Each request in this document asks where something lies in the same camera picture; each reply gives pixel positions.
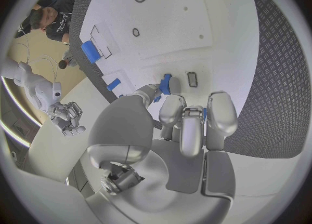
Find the blue block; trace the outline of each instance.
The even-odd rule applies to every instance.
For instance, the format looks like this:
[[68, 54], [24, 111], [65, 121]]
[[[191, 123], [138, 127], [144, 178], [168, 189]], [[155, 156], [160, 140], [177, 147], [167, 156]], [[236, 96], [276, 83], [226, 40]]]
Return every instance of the blue block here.
[[95, 63], [101, 58], [96, 47], [93, 45], [92, 41], [86, 41], [81, 45], [82, 51], [85, 53], [87, 58], [90, 60], [91, 64]]
[[169, 89], [169, 80], [171, 78], [170, 74], [165, 74], [164, 79], [160, 81], [159, 90], [162, 91], [165, 95], [170, 95], [170, 89]]
[[204, 121], [206, 121], [206, 116], [207, 116], [207, 108], [204, 108]]
[[120, 84], [120, 80], [116, 78], [112, 83], [110, 83], [108, 86], [106, 86], [107, 90], [112, 91], [118, 84]]
[[161, 95], [159, 97], [156, 97], [153, 102], [158, 103], [160, 99], [161, 99]]

